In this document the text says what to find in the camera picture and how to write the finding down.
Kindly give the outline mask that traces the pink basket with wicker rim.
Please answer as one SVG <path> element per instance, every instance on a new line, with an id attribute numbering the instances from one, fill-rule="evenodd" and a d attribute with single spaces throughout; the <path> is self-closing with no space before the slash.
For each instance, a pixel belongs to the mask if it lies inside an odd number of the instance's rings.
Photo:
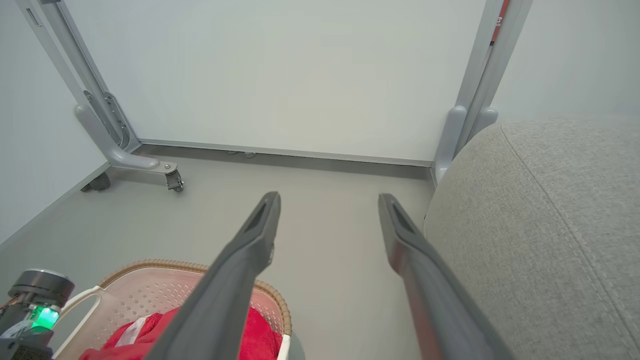
<path id="1" fill-rule="evenodd" d="M 146 259 L 115 271 L 68 301 L 63 316 L 94 298 L 90 310 L 54 354 L 55 360 L 78 360 L 87 349 L 99 350 L 121 326 L 153 313 L 180 308 L 208 269 L 210 266 L 190 262 Z M 257 310 L 272 330 L 282 335 L 277 360 L 290 360 L 293 329 L 284 297 L 272 285 L 256 279 L 250 308 Z"/>

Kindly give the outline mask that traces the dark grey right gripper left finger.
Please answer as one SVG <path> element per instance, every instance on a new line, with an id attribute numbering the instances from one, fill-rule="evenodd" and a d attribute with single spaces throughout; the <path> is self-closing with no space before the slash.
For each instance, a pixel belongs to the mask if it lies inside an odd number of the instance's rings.
<path id="1" fill-rule="evenodd" d="M 237 360 L 255 280 L 271 263 L 281 196 L 266 193 L 144 360 Z"/>

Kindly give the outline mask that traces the red strip on stand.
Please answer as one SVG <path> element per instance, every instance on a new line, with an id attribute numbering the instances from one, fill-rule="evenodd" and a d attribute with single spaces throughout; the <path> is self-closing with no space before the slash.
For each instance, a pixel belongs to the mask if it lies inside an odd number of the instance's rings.
<path id="1" fill-rule="evenodd" d="M 490 41 L 490 44 L 489 44 L 491 47 L 494 46 L 495 41 L 498 38 L 498 34 L 499 34 L 500 29 L 501 29 L 501 26 L 502 26 L 503 20 L 505 18 L 506 11 L 507 11 L 507 9 L 509 7 L 509 4 L 510 4 L 510 0 L 502 0 L 502 7 L 501 7 L 500 12 L 498 14 L 498 18 L 497 18 L 497 21 L 496 21 L 496 26 L 494 28 L 493 36 L 491 37 L 491 41 Z"/>

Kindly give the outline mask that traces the white partition panel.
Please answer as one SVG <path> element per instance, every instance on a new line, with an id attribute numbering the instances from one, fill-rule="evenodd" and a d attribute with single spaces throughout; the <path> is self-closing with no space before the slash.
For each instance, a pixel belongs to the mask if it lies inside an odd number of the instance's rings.
<path id="1" fill-rule="evenodd" d="M 434 161 L 486 0 L 65 0 L 138 139 Z"/>

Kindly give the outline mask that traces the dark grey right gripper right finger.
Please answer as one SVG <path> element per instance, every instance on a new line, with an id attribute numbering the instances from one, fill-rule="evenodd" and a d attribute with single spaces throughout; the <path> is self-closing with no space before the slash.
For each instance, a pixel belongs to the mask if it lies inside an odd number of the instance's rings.
<path id="1" fill-rule="evenodd" d="M 378 214 L 387 260 L 403 280 L 422 360 L 514 360 L 393 194 L 379 195 Z"/>

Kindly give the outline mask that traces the grey fabric sofa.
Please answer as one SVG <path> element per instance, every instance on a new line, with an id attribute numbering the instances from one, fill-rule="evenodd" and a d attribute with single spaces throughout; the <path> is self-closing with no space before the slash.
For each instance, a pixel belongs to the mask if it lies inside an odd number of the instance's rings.
<path id="1" fill-rule="evenodd" d="M 423 231 L 516 358 L 640 360 L 640 120 L 490 125 Z"/>

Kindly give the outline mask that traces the red and white fleece garment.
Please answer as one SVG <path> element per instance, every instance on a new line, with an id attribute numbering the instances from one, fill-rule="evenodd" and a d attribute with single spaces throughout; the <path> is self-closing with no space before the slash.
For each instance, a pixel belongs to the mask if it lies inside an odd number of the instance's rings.
<path id="1" fill-rule="evenodd" d="M 143 360 L 178 313 L 153 313 L 117 328 L 98 350 L 85 350 L 78 360 Z M 277 360 L 282 335 L 272 330 L 258 310 L 247 313 L 237 360 Z"/>

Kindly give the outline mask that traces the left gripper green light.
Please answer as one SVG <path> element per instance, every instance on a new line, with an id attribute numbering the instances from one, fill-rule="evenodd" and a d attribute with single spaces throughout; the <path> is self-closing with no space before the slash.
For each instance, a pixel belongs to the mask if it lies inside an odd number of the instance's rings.
<path id="1" fill-rule="evenodd" d="M 23 271 L 0 305 L 0 360 L 53 360 L 53 328 L 74 289 L 61 273 Z"/>

